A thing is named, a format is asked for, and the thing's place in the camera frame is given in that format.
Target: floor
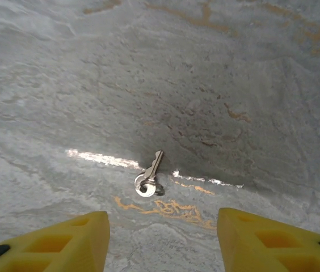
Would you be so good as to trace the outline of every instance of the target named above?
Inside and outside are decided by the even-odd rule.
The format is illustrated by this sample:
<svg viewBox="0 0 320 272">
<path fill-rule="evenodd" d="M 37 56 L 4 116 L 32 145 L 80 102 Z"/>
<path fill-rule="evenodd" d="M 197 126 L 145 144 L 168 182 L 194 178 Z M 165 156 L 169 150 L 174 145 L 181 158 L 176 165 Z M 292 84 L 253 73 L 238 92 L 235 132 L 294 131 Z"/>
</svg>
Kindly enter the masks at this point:
<svg viewBox="0 0 320 272">
<path fill-rule="evenodd" d="M 0 0 L 0 241 L 106 210 L 105 271 L 223 271 L 220 207 L 320 233 L 320 0 Z"/>
</svg>

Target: gray marble surface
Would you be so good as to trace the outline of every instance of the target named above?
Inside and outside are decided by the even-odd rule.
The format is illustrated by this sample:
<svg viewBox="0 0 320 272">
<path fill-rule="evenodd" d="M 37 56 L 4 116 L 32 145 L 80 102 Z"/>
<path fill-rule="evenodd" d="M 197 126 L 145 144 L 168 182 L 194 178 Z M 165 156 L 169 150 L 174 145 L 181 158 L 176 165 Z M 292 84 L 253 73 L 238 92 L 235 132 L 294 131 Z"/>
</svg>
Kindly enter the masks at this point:
<svg viewBox="0 0 320 272">
<path fill-rule="evenodd" d="M 106 271 L 223 271 L 220 207 L 320 233 L 320 1 L 0 0 L 0 241 L 106 210 Z"/>
</svg>

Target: key blade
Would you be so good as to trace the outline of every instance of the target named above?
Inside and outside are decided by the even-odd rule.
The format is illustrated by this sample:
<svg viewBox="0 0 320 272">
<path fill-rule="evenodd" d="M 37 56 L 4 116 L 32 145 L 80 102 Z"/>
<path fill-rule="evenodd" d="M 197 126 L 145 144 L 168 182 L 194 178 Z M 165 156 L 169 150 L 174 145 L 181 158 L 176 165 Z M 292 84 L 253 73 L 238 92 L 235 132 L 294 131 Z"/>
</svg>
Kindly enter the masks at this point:
<svg viewBox="0 0 320 272">
<path fill-rule="evenodd" d="M 153 180 L 155 178 L 156 171 L 159 167 L 163 154 L 164 152 L 162 150 L 159 150 L 155 153 L 155 159 L 153 160 L 153 163 L 145 170 L 144 177 L 146 179 Z"/>
</svg>

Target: silver key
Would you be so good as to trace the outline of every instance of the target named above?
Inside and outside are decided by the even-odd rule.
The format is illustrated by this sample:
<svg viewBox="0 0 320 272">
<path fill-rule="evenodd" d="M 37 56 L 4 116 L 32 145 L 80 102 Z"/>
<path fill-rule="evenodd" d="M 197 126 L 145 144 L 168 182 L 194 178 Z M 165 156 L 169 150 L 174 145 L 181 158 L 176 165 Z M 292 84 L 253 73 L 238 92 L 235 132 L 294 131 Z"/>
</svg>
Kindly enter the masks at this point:
<svg viewBox="0 0 320 272">
<path fill-rule="evenodd" d="M 162 150 L 159 150 L 155 153 L 155 159 L 153 160 L 153 163 L 151 164 L 151 166 L 145 170 L 144 178 L 146 178 L 149 181 L 155 180 L 156 171 L 159 167 L 163 154 L 164 152 Z"/>
<path fill-rule="evenodd" d="M 163 186 L 155 182 L 156 171 L 159 167 L 164 152 L 159 150 L 155 153 L 155 160 L 145 172 L 139 174 L 134 182 L 136 192 L 142 197 L 150 197 L 153 195 L 163 196 Z"/>
</svg>

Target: rectangular cutout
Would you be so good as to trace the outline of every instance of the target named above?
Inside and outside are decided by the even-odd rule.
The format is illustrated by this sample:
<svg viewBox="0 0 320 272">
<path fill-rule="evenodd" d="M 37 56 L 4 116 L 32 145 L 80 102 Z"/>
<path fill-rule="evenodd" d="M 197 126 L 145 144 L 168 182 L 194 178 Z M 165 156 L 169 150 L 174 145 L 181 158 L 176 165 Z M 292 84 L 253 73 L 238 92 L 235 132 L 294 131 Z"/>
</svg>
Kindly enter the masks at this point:
<svg viewBox="0 0 320 272">
<path fill-rule="evenodd" d="M 60 252 L 72 239 L 72 235 L 46 235 L 35 240 L 26 252 Z"/>
<path fill-rule="evenodd" d="M 89 221 L 88 218 L 82 218 L 82 219 L 78 219 L 76 221 L 74 221 L 71 226 L 84 226 L 85 224 L 87 224 Z"/>
<path fill-rule="evenodd" d="M 44 260 L 14 260 L 0 272 L 43 272 L 49 264 Z"/>
<path fill-rule="evenodd" d="M 320 272 L 320 260 L 312 256 L 279 256 L 290 272 Z"/>
<path fill-rule="evenodd" d="M 258 231 L 255 234 L 267 248 L 299 248 L 301 246 L 292 235 L 283 231 Z"/>
<path fill-rule="evenodd" d="M 243 222 L 253 222 L 254 221 L 253 218 L 250 218 L 250 217 L 248 217 L 246 215 L 239 215 L 238 219 L 243 221 Z"/>
</svg>

